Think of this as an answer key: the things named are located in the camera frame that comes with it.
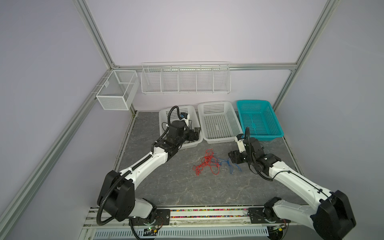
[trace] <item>wire basket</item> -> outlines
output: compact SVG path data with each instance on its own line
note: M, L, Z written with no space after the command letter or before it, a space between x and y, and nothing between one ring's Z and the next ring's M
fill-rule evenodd
M141 90L144 94L229 93L229 64L144 67Z
M284 136L275 112L268 101L237 101L237 109L243 131L249 127L251 137L259 141L271 141Z
M160 127L160 135L164 133L164 130L167 128L166 123L168 122L168 113L171 108L163 109L159 112L159 127ZM195 129L196 127L200 127L199 119L197 118L196 110L193 106L179 106L181 113L188 113L189 115L189 128ZM170 115L170 121L179 120L177 116L176 109L172 111ZM199 139L194 142L186 141L183 143L183 146L180 149L190 148L190 147L196 147L199 143L203 141L203 134L199 133Z
M105 110L129 110L139 85L136 71L113 70L96 97Z
M203 138L207 143L232 142L243 133L230 102L201 103L197 106Z

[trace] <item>red wire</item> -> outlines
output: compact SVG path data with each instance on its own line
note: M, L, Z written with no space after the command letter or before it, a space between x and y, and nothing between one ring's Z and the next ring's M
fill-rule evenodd
M220 165L218 163L218 159L214 157L213 149L208 149L205 151L205 156L201 158L201 164L198 166L193 166L193 171L196 172L196 175L199 175L201 171L203 171L204 167L209 166L211 168L211 172L215 175L220 173ZM214 173L212 167L217 167L217 173Z

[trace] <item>red rope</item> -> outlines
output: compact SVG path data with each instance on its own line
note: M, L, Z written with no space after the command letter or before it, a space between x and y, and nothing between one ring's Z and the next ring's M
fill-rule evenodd
M208 149L205 151L205 156L201 158L201 164L198 166L193 166L193 171L196 172L196 175L199 175L201 171L203 171L204 167L209 166L211 168L211 172L215 175L220 173L220 165L218 160L214 157L213 149ZM217 167L217 173L214 173L212 167Z

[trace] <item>black mounting plate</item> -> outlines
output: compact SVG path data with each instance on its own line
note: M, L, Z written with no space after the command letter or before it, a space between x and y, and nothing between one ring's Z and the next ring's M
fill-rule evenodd
M251 219L251 223L269 223L264 219L264 217L259 216L259 215L263 215L263 209L264 209L264 207L250 207L250 208L248 208L249 218ZM285 219L285 222L289 223L289 222L291 222L291 220ZM275 223L284 223L284 221L282 219L277 219Z
M163 221L163 226L164 225L169 225L169 219L170 219L170 209L156 209L156 215L155 217L155 223L148 225L145 219L141 217L133 218L132 219L132 224L134 226L152 226L152 225L161 225L161 221Z

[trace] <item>white wire rack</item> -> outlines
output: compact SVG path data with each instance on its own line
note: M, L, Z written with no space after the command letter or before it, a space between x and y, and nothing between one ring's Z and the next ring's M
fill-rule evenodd
M113 70L96 97L105 110L129 110L139 85L136 71Z
M143 64L141 90L144 94L229 93L229 63L166 68Z

